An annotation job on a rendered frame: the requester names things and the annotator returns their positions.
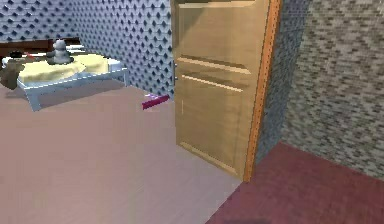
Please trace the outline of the brown stuffed toy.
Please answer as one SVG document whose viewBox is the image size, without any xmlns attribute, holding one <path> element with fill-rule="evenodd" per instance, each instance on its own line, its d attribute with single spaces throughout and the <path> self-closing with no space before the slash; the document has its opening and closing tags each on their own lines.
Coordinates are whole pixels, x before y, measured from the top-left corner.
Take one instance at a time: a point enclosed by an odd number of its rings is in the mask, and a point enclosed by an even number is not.
<svg viewBox="0 0 384 224">
<path fill-rule="evenodd" d="M 18 86 L 19 73 L 24 69 L 24 63 L 24 60 L 10 59 L 6 67 L 0 69 L 0 84 L 10 90 L 15 90 Z"/>
</svg>

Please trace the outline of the grey teddy bear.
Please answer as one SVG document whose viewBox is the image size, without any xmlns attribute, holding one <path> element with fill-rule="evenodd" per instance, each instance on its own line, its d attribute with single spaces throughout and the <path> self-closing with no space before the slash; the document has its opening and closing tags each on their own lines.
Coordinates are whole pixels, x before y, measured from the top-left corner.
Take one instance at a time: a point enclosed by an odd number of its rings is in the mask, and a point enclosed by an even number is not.
<svg viewBox="0 0 384 224">
<path fill-rule="evenodd" d="M 69 64 L 74 61 L 70 52 L 66 49 L 66 43 L 62 39 L 57 39 L 53 43 L 54 50 L 46 53 L 46 61 L 49 65 Z"/>
</svg>

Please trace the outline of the white bed with yellow blanket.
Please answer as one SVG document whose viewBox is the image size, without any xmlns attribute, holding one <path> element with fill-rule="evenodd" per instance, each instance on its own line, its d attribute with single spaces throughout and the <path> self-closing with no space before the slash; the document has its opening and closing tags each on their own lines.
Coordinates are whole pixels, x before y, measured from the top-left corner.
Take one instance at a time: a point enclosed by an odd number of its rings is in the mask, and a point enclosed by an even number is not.
<svg viewBox="0 0 384 224">
<path fill-rule="evenodd" d="M 17 84 L 26 95 L 33 111 L 41 109 L 39 97 L 58 90 L 69 89 L 103 80 L 122 80 L 129 84 L 128 69 L 118 60 L 84 51 L 79 45 L 69 48 L 74 61 L 68 65 L 49 65 L 45 57 L 33 57 L 25 52 L 21 58 L 5 57 L 0 69 L 10 59 L 24 60 Z"/>
</svg>

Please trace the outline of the magenta flat bar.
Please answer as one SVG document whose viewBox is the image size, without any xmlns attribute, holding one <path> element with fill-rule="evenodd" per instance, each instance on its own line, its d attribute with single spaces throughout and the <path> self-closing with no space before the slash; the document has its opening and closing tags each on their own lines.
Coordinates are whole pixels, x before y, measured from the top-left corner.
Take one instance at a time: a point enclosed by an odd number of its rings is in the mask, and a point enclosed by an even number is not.
<svg viewBox="0 0 384 224">
<path fill-rule="evenodd" d="M 163 96 L 155 96 L 153 94 L 148 95 L 148 100 L 144 101 L 142 103 L 142 109 L 146 110 L 148 108 L 151 108 L 153 106 L 159 105 L 163 102 L 166 102 L 169 99 L 168 95 L 163 95 Z"/>
</svg>

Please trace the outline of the dark brown wooden headboard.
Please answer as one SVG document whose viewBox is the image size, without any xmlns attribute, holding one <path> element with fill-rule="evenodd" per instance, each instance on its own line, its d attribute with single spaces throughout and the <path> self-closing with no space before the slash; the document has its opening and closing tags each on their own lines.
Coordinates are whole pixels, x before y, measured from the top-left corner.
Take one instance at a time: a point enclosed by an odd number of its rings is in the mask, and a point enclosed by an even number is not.
<svg viewBox="0 0 384 224">
<path fill-rule="evenodd" d="M 45 57 L 54 50 L 55 39 L 0 43 L 0 58 L 8 57 L 13 51 L 28 52 L 33 57 Z"/>
</svg>

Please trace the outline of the light wooden room door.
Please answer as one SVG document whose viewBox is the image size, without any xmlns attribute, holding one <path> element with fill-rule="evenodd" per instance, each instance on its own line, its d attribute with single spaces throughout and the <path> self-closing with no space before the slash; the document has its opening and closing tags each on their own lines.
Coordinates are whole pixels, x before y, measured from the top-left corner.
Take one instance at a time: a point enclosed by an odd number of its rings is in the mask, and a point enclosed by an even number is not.
<svg viewBox="0 0 384 224">
<path fill-rule="evenodd" d="M 248 182 L 283 0 L 171 0 L 176 144 Z"/>
</svg>

